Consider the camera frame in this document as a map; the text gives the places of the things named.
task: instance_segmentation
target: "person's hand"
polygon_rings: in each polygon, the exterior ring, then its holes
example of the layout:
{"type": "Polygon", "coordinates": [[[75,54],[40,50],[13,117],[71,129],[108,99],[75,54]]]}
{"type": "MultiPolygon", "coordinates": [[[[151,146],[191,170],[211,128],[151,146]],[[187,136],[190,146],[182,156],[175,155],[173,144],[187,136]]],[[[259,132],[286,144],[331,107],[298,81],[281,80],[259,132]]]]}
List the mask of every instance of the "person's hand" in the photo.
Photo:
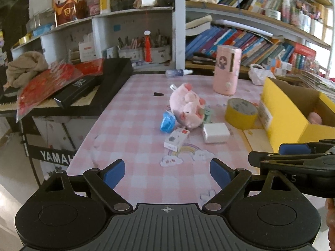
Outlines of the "person's hand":
{"type": "Polygon", "coordinates": [[[335,251],[335,206],[334,200],[328,198],[326,201],[326,208],[328,209],[327,214],[327,225],[329,226],[329,247],[332,251],[335,251]]]}

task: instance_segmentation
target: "window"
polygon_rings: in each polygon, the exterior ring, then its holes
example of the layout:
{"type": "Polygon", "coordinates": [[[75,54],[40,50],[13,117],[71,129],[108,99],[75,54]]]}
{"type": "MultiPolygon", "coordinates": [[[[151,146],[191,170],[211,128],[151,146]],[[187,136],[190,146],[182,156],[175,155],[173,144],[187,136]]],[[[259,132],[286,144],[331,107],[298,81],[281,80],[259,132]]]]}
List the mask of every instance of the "window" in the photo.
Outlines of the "window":
{"type": "MultiPolygon", "coordinates": [[[[333,9],[326,8],[323,22],[322,40],[329,45],[332,44],[333,37],[333,14],[333,9]]],[[[316,61],[319,62],[321,67],[327,69],[330,51],[310,42],[307,42],[307,46],[316,51],[316,61]]],[[[330,77],[335,77],[335,63],[333,63],[331,67],[330,77]]]]}

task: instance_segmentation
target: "yellow tape roll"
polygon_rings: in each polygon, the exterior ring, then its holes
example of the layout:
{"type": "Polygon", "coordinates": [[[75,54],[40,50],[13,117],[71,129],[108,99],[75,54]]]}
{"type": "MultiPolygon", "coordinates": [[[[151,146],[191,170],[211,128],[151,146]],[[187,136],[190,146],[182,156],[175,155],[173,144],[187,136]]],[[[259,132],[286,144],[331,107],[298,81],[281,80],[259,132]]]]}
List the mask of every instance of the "yellow tape roll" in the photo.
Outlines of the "yellow tape roll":
{"type": "Polygon", "coordinates": [[[257,118],[257,108],[247,100],[231,98],[228,100],[225,119],[233,127],[241,130],[252,129],[257,118]]]}

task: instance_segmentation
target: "small pink toy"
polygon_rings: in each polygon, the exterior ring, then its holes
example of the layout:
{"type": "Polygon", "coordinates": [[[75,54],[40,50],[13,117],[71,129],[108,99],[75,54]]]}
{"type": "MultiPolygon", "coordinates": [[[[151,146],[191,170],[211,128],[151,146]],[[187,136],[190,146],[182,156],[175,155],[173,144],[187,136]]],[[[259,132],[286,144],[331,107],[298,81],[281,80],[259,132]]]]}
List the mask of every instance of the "small pink toy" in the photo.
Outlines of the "small pink toy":
{"type": "Polygon", "coordinates": [[[206,101],[200,98],[189,83],[182,84],[170,96],[170,108],[176,120],[188,129],[197,128],[204,121],[202,110],[206,101]]]}
{"type": "Polygon", "coordinates": [[[322,124],[322,118],[320,117],[319,114],[317,114],[316,112],[311,112],[308,117],[307,120],[309,121],[309,123],[311,124],[322,124]]]}

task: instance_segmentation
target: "white charger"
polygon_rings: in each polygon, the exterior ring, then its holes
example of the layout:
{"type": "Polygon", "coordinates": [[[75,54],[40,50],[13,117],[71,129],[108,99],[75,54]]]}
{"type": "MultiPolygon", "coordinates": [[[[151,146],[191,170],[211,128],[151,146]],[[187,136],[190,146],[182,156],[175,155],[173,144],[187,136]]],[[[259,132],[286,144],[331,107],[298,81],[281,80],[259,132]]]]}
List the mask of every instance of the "white charger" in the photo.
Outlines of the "white charger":
{"type": "Polygon", "coordinates": [[[230,132],[225,123],[204,123],[202,128],[205,143],[226,142],[230,132]]]}

